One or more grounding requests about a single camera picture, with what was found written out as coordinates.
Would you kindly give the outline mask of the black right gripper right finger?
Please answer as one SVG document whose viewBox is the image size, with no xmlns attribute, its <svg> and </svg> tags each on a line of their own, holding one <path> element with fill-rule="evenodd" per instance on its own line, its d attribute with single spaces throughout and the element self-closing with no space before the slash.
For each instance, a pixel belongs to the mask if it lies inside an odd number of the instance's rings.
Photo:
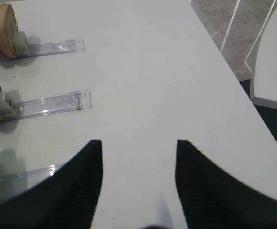
<svg viewBox="0 0 277 229">
<path fill-rule="evenodd" d="M 277 200 L 249 187 L 178 140 L 175 184 L 190 229 L 277 229 Z"/>
</svg>

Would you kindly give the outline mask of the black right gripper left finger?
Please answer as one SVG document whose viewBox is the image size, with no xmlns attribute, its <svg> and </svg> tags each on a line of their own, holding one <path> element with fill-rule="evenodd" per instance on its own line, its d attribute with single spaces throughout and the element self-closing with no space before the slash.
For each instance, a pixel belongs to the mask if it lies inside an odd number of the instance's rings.
<svg viewBox="0 0 277 229">
<path fill-rule="evenodd" d="M 102 142 L 91 140 L 51 177 L 0 204 L 0 229 L 89 229 L 102 181 Z"/>
</svg>

